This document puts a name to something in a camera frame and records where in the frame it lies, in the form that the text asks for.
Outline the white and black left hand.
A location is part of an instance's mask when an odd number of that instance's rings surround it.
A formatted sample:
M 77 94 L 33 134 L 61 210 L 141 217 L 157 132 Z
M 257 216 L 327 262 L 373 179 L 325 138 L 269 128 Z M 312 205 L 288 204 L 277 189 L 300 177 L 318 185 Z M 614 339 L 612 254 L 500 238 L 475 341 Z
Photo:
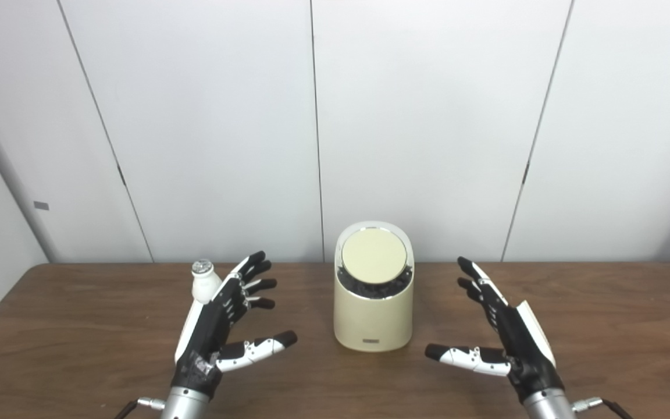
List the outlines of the white and black left hand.
M 271 267 L 263 250 L 245 257 L 225 278 L 216 273 L 210 260 L 192 264 L 193 303 L 174 355 L 173 390 L 183 397 L 199 395 L 212 400 L 224 373 L 258 363 L 298 342 L 293 331 L 229 342 L 232 327 L 250 310 L 275 307 L 274 300 L 255 296 L 261 290 L 276 288 L 276 279 L 258 278 Z

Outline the white and black right hand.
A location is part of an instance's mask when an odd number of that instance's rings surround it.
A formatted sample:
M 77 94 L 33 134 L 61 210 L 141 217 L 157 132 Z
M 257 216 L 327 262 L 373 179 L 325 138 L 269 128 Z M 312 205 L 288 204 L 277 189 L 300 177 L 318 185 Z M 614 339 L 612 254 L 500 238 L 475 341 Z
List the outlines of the white and black right hand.
M 457 279 L 458 286 L 481 305 L 502 347 L 428 344 L 425 356 L 474 373 L 506 377 L 521 402 L 535 393 L 564 390 L 550 343 L 529 303 L 514 307 L 475 262 L 458 257 L 457 264 L 465 274 Z

